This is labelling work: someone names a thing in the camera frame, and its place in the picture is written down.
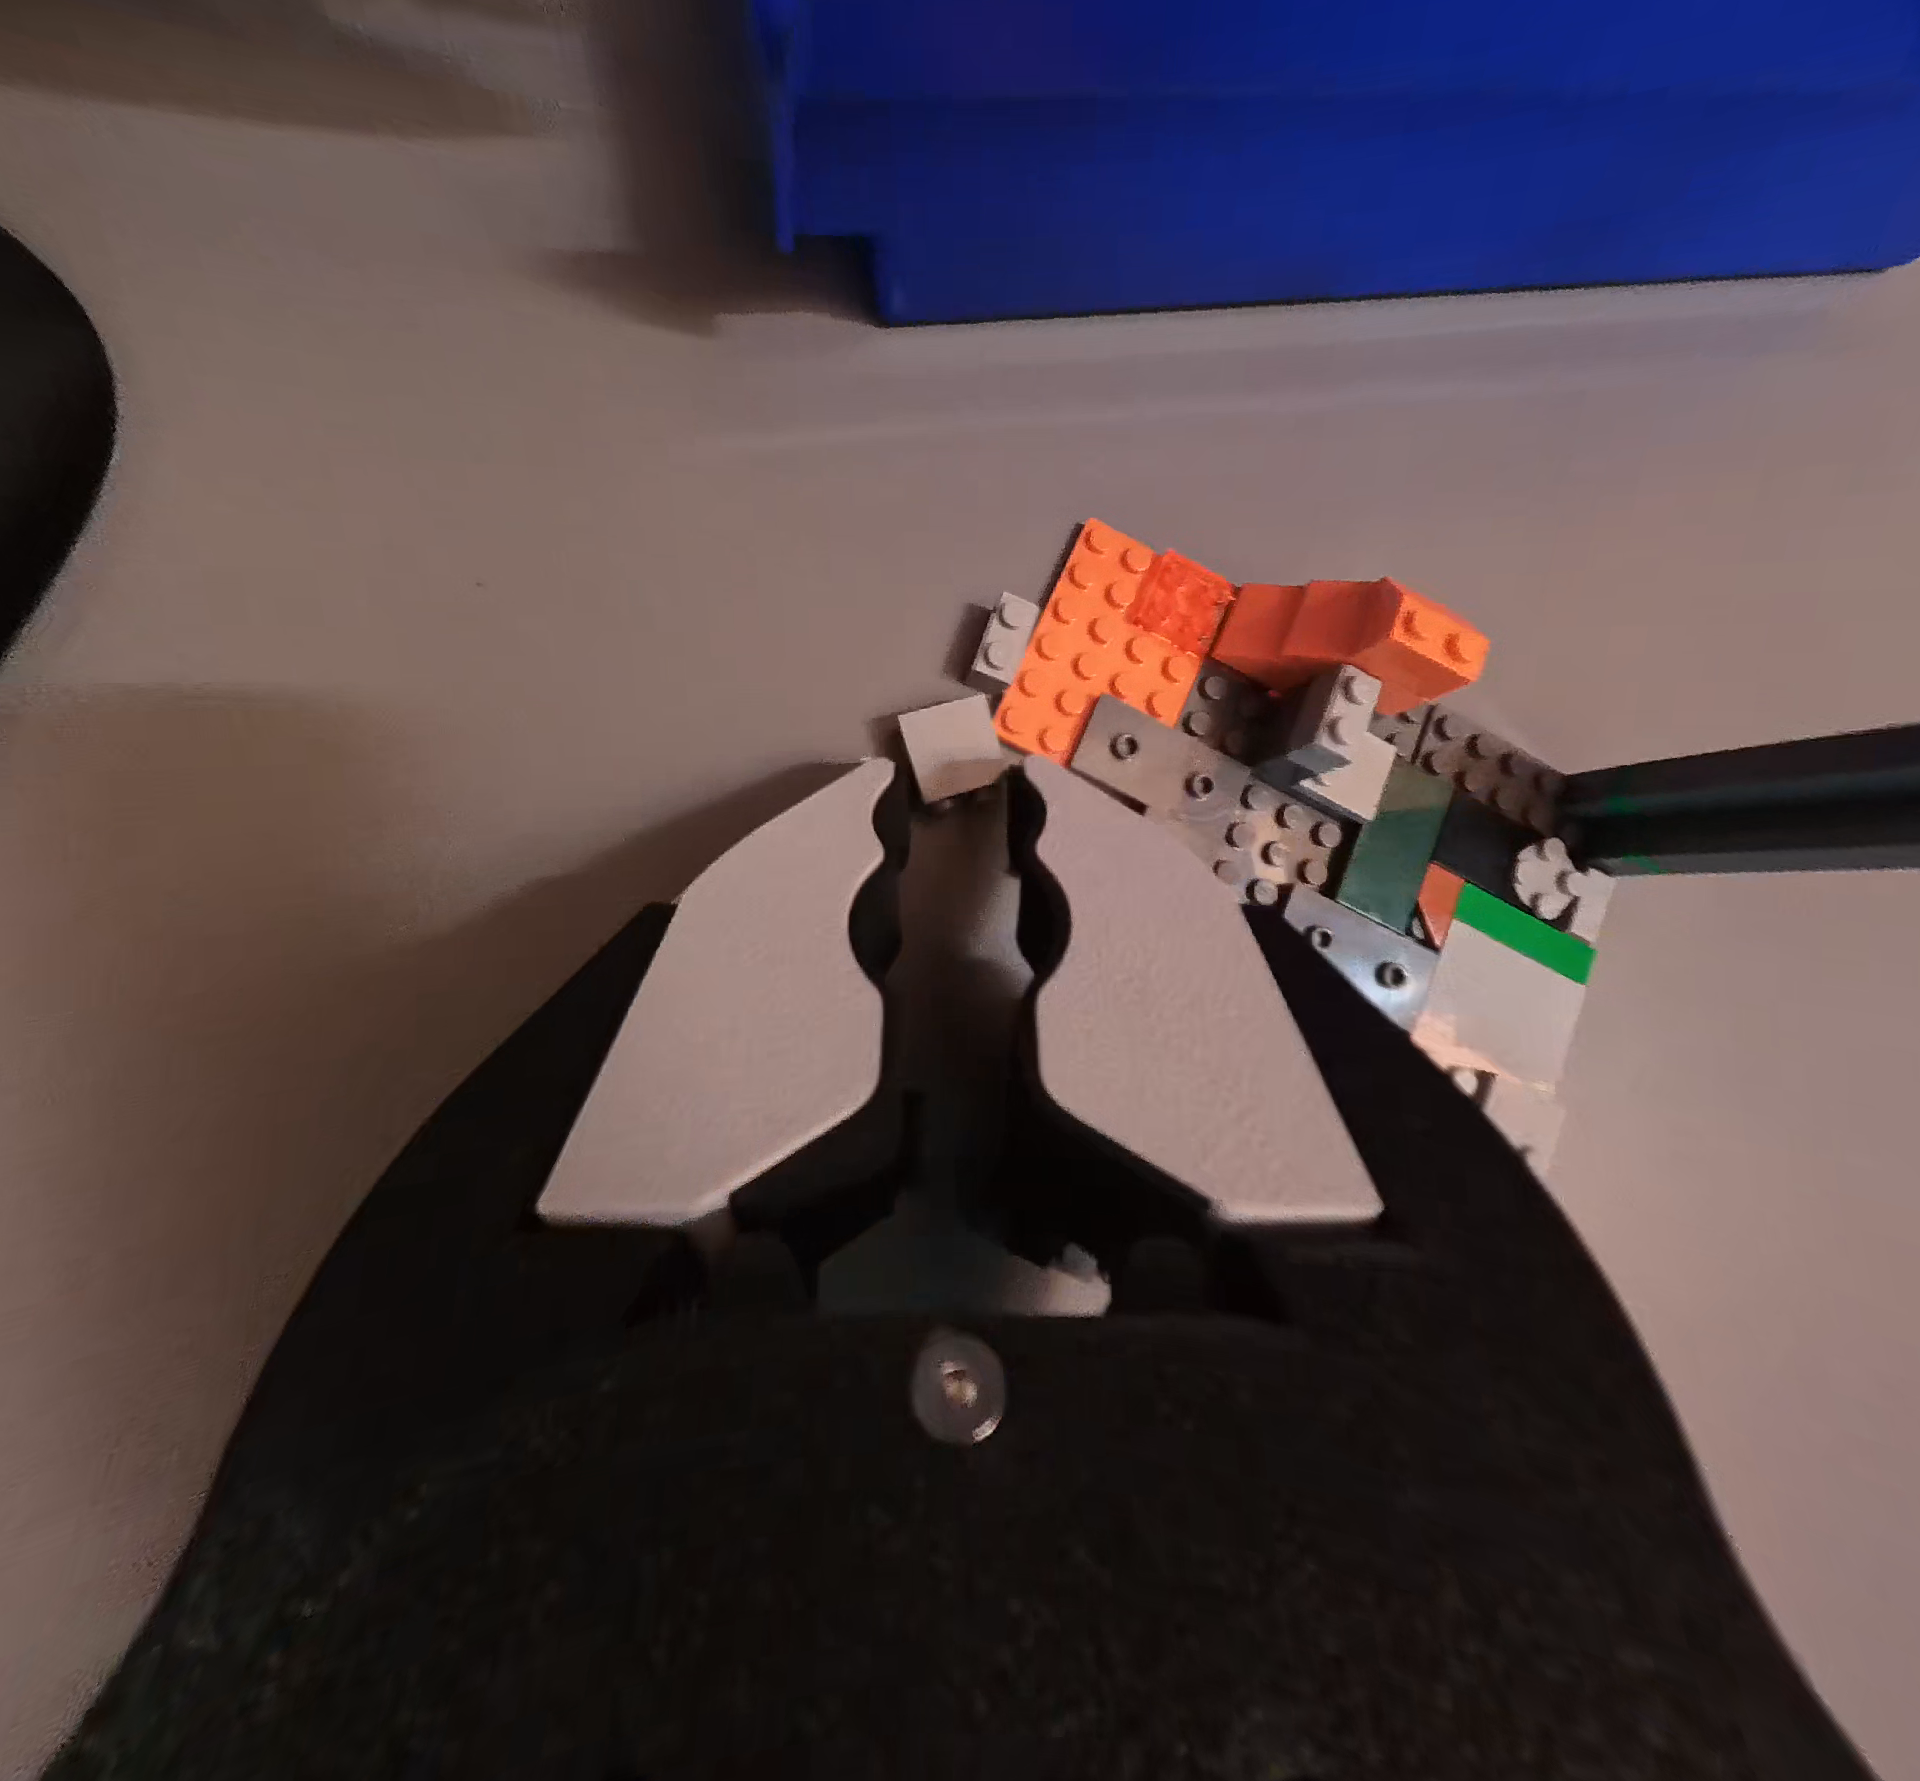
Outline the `light grey smooth lego piece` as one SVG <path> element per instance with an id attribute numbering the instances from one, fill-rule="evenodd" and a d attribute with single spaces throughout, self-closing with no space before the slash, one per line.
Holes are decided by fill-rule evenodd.
<path id="1" fill-rule="evenodd" d="M 983 690 L 901 712 L 897 727 L 926 808 L 971 798 L 1006 768 L 995 709 Z"/>

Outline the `grey and orange lego build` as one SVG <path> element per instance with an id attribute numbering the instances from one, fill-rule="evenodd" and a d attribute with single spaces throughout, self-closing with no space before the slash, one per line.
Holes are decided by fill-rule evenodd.
<path id="1" fill-rule="evenodd" d="M 1565 776 L 1460 706 L 1489 639 L 1396 578 L 1238 585 L 1088 519 L 995 729 L 1296 930 L 1534 1165 L 1620 877 L 1914 871 L 1917 725 Z"/>

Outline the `blue plastic storage bin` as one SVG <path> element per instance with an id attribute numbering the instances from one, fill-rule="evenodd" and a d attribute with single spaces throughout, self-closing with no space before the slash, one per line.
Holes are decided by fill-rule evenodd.
<path id="1" fill-rule="evenodd" d="M 740 0 L 891 325 L 1893 269 L 1918 0 Z"/>

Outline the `light grey small lego brick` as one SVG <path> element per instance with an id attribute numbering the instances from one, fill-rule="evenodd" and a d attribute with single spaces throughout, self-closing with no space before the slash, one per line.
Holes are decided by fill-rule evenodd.
<path id="1" fill-rule="evenodd" d="M 973 688 L 995 695 L 1011 687 L 1040 619 L 1040 606 L 1019 592 L 1001 592 L 984 610 L 967 671 Z"/>

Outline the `black office chair seat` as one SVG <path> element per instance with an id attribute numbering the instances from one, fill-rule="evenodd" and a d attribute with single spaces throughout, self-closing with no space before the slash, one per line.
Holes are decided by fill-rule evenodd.
<path id="1" fill-rule="evenodd" d="M 2 234 L 2 650 L 66 566 L 109 476 L 117 385 L 81 299 Z"/>

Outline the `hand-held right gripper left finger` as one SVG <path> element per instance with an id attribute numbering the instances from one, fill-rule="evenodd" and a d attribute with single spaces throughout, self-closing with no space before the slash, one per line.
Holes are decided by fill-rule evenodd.
<path id="1" fill-rule="evenodd" d="M 733 1208 L 880 1095 L 912 799 L 864 759 L 682 893 L 538 1195 L 552 1225 Z"/>

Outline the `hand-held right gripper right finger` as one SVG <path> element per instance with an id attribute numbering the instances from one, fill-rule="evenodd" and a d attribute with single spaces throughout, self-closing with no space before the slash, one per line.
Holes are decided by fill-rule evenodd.
<path id="1" fill-rule="evenodd" d="M 1052 1107 L 1230 1222 L 1381 1214 L 1241 905 L 1172 830 L 1028 756 L 1009 856 Z"/>

